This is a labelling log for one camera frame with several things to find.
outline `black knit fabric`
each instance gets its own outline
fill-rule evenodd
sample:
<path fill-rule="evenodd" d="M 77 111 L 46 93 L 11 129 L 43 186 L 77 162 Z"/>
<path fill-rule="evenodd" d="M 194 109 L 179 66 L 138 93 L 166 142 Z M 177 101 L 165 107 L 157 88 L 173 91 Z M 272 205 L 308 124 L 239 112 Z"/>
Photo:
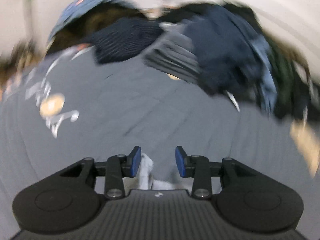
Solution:
<path fill-rule="evenodd" d="M 158 22 L 140 18 L 121 18 L 86 38 L 84 43 L 96 46 L 100 64 L 120 62 L 137 56 L 163 32 Z"/>

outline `ridged surface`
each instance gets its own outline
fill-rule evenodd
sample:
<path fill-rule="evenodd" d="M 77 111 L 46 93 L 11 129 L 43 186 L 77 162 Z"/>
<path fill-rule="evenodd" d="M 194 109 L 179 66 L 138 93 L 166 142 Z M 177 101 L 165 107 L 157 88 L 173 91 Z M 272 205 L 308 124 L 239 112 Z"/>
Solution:
<path fill-rule="evenodd" d="M 241 231 L 222 220 L 210 202 L 195 200 L 184 190 L 133 190 L 110 201 L 86 226 L 62 235 L 22 231 L 14 240 L 303 240 L 296 231 L 262 236 Z"/>

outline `gray folded cloth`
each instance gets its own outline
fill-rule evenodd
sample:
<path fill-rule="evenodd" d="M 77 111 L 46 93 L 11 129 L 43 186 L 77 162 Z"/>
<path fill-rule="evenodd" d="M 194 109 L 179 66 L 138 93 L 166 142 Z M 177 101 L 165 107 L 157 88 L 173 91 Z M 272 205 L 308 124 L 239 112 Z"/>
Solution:
<path fill-rule="evenodd" d="M 200 67 L 192 53 L 190 38 L 183 35 L 185 24 L 166 26 L 163 33 L 143 52 L 146 65 L 189 83 L 197 83 Z"/>

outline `folded clothes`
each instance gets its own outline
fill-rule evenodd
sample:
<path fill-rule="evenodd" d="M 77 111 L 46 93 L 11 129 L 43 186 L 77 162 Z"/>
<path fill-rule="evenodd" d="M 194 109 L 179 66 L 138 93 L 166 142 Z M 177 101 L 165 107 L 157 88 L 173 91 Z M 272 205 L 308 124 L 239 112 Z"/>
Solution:
<path fill-rule="evenodd" d="M 112 25 L 83 39 L 95 45 L 100 64 L 120 62 L 137 56 L 163 32 L 158 22 L 140 18 L 121 18 Z"/>
<path fill-rule="evenodd" d="M 268 43 L 242 17 L 221 6 L 209 8 L 186 27 L 201 67 L 199 84 L 209 93 L 246 93 L 258 83 L 261 107 L 273 112 L 276 87 L 268 61 Z"/>
<path fill-rule="evenodd" d="M 150 67 L 189 83 L 197 83 L 200 68 L 192 53 L 191 39 L 181 33 L 184 28 L 184 24 L 168 26 L 167 31 L 144 51 L 144 61 Z"/>

